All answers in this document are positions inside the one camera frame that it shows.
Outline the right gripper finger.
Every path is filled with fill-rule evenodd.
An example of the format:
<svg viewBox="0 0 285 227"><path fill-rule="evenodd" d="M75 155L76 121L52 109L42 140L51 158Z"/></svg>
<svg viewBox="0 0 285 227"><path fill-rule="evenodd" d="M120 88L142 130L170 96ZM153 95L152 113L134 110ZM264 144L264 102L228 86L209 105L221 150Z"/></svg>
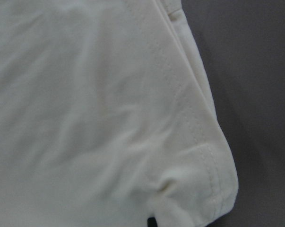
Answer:
<svg viewBox="0 0 285 227"><path fill-rule="evenodd" d="M156 218L148 218L147 219L147 227L157 227Z"/></svg>

